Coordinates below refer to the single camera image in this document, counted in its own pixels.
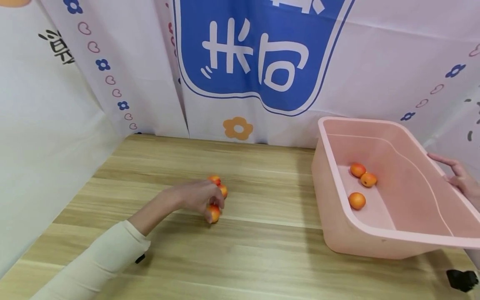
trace table surface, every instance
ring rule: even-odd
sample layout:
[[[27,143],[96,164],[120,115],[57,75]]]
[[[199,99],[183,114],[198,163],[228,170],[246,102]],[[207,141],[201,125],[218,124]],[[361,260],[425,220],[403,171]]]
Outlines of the table surface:
[[[0,281],[0,299],[29,299],[160,190],[212,174],[229,190],[219,222],[173,213],[149,236],[146,258],[108,283],[99,299],[470,299],[445,277],[451,268],[474,268],[462,250],[401,261],[329,250],[312,184],[313,153],[131,136]]]

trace pink plastic basin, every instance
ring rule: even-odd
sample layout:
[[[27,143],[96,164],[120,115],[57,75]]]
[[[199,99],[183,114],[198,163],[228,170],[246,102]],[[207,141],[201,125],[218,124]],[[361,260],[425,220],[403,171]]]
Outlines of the pink plastic basin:
[[[312,164],[325,243],[339,253],[403,259],[443,246],[480,249],[480,214],[403,126],[325,117]],[[359,162],[378,182],[349,172]],[[359,211],[352,192],[367,199]]]

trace white chinese characters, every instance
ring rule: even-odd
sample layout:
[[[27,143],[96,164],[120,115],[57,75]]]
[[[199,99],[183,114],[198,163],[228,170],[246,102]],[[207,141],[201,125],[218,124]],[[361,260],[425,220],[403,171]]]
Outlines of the white chinese characters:
[[[317,14],[324,11],[325,6],[322,3],[322,0],[270,0],[273,2],[274,6],[280,6],[280,4],[285,4],[288,6],[300,7],[302,13],[309,13],[310,8],[313,6],[313,10]]]
[[[243,42],[250,32],[250,21],[245,19],[243,27],[240,30],[238,36],[239,42]],[[227,73],[233,74],[233,55],[237,57],[240,65],[243,68],[245,74],[250,72],[250,66],[248,65],[245,55],[253,55],[253,48],[246,46],[236,46],[234,41],[235,36],[235,20],[230,18],[228,20],[227,28],[227,43],[219,44],[217,42],[217,24],[215,21],[210,22],[210,41],[204,41],[202,46],[210,50],[210,67],[212,69],[218,68],[217,56],[218,52],[224,52],[227,54]]]
[[[237,37],[239,42],[242,42],[246,39],[250,31],[250,21],[245,19],[242,29]],[[233,74],[233,65],[234,65],[234,56],[238,59],[243,71],[245,74],[248,74],[251,69],[247,62],[245,55],[253,55],[253,48],[248,46],[238,46],[235,45],[235,20],[230,18],[228,20],[227,28],[227,43],[221,44],[217,40],[217,23],[215,21],[210,22],[210,40],[202,42],[202,46],[210,51],[210,67],[212,69],[218,69],[218,53],[223,52],[227,55],[226,71],[229,74]],[[260,84],[265,83],[266,86],[270,87],[273,90],[279,92],[285,92],[291,88],[295,79],[295,69],[302,70],[309,57],[308,48],[297,42],[291,41],[279,41],[279,42],[269,42],[269,35],[263,33],[260,38],[260,48],[258,56],[258,81]],[[265,76],[264,76],[264,65],[265,65],[265,56],[267,52],[277,52],[277,51],[294,51],[300,54],[300,61],[295,67],[295,65],[286,60],[275,61],[266,67]],[[288,72],[287,81],[284,84],[278,84],[273,82],[273,74],[277,70],[286,70]],[[211,79],[205,70],[202,68],[201,72],[203,75]]]

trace toy fruit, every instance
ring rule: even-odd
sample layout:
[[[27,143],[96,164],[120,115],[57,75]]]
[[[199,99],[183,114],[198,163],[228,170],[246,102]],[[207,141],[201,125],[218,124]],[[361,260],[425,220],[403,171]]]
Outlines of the toy fruit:
[[[214,204],[210,204],[207,210],[212,214],[212,224],[216,223],[220,219],[220,208]]]
[[[353,192],[350,194],[350,196],[348,196],[348,202],[353,209],[361,210],[367,203],[367,200],[363,194],[359,192]]]
[[[363,186],[371,188],[377,183],[377,178],[372,173],[365,173],[360,177],[360,182]]]
[[[212,181],[214,184],[216,184],[217,186],[220,185],[220,177],[217,176],[217,175],[214,175],[214,176],[210,176],[207,178],[208,180]]]
[[[352,173],[352,175],[355,176],[355,177],[360,178],[366,172],[367,172],[367,169],[362,164],[353,163],[350,166],[350,173]]]
[[[218,188],[222,191],[223,199],[226,199],[228,196],[227,187],[223,184],[220,184]]]

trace black object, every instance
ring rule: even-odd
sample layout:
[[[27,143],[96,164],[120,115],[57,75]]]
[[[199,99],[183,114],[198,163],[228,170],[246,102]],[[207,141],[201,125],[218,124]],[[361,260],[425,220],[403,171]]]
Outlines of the black object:
[[[144,260],[145,258],[145,253],[142,254],[142,256],[140,256],[139,258],[137,258],[137,260],[135,261],[136,264],[139,264],[142,260]]]
[[[479,283],[477,274],[473,271],[448,270],[447,277],[451,287],[465,293],[471,291]]]

